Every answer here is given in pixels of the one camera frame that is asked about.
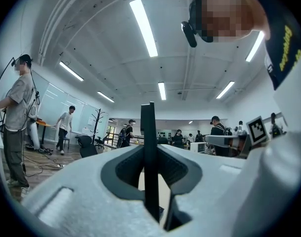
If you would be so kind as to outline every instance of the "ar tag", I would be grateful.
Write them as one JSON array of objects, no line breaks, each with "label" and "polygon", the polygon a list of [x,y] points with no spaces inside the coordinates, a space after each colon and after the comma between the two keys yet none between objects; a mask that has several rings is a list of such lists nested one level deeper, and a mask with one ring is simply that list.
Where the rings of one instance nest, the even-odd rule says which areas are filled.
[{"label": "ar tag", "polygon": [[265,141],[268,138],[261,116],[249,121],[246,123],[246,125],[250,134],[252,145],[258,144],[261,141]]}]

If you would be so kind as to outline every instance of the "white shirt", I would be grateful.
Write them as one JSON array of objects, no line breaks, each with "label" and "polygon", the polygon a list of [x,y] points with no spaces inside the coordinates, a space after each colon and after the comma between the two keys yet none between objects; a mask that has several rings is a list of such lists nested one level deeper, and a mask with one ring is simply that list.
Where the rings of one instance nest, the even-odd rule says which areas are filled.
[{"label": "white shirt", "polygon": [[60,121],[60,128],[68,131],[69,124],[71,124],[72,121],[72,115],[69,114],[69,112],[65,112],[63,115],[61,115],[61,121]]},{"label": "white shirt", "polygon": [[195,141],[195,137],[194,137],[193,135],[192,135],[192,137],[189,136],[188,140],[189,140],[190,142],[194,142],[194,141]]}]

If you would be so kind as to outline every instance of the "man in gray shirt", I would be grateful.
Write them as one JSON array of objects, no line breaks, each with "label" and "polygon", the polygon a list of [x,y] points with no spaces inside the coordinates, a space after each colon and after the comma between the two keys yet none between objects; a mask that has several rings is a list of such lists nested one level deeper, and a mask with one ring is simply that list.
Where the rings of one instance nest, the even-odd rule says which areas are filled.
[{"label": "man in gray shirt", "polygon": [[0,109],[7,108],[3,135],[4,155],[10,171],[7,184],[11,187],[21,187],[21,197],[24,197],[30,190],[21,162],[27,125],[27,108],[33,89],[31,65],[32,59],[27,54],[16,60],[15,70],[19,72],[20,78],[14,83],[6,98],[0,101]]}]

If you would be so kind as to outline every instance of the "white shoe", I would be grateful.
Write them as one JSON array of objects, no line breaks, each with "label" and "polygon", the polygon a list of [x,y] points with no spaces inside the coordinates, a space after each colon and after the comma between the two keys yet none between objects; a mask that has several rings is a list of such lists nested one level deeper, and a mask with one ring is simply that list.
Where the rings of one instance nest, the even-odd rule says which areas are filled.
[{"label": "white shoe", "polygon": [[18,181],[10,178],[6,181],[6,184],[9,186],[9,187],[16,187],[16,186],[19,186],[19,183]]},{"label": "white shoe", "polygon": [[24,198],[29,192],[31,187],[21,187],[21,198]]}]

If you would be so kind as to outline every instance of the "shoe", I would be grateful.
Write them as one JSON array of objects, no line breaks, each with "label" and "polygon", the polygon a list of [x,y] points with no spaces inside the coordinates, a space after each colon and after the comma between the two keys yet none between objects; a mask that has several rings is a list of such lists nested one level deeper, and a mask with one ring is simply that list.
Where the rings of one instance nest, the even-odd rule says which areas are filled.
[{"label": "shoe", "polygon": [[21,187],[21,198],[24,198],[29,192],[31,187]]},{"label": "shoe", "polygon": [[19,183],[18,181],[10,178],[6,181],[6,184],[9,186],[9,187],[16,187],[16,186],[19,186]]}]

